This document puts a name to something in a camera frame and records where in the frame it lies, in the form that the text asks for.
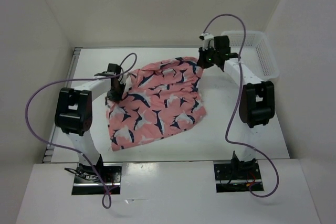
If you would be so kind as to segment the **pink shark print shorts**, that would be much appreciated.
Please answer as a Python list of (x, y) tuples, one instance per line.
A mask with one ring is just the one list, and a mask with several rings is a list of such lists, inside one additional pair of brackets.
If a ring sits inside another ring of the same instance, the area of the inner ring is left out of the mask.
[(199, 93), (203, 69), (194, 57), (150, 63), (128, 74), (120, 101), (105, 97), (113, 151), (192, 129), (206, 115)]

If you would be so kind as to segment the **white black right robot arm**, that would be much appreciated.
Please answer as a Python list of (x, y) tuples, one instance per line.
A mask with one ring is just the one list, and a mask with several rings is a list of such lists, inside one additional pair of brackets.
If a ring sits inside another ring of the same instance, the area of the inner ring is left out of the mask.
[(200, 35), (203, 42), (199, 48), (197, 65), (203, 69), (217, 66), (228, 74), (238, 85), (238, 97), (225, 131), (225, 141), (229, 144), (244, 146), (262, 155), (267, 161), (271, 159), (257, 147), (242, 140), (231, 141), (228, 139), (229, 131), (236, 114), (246, 124), (252, 133), (261, 130), (275, 116), (275, 91), (271, 81), (264, 81), (257, 77), (242, 62), (242, 50), (245, 45), (246, 35), (238, 53), (231, 52), (230, 40), (227, 35), (213, 36), (209, 32)]

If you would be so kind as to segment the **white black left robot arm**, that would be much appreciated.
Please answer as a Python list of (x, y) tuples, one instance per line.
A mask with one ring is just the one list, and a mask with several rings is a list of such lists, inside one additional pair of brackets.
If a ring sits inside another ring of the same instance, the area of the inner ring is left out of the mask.
[(101, 154), (97, 151), (90, 128), (93, 121), (92, 102), (106, 95), (108, 102), (122, 100), (125, 89), (123, 69), (110, 63), (107, 71), (95, 75), (95, 79), (75, 88), (62, 88), (59, 92), (55, 125), (71, 140), (74, 149), (79, 152), (79, 166), (76, 173), (87, 176), (93, 182), (101, 181), (105, 169)]

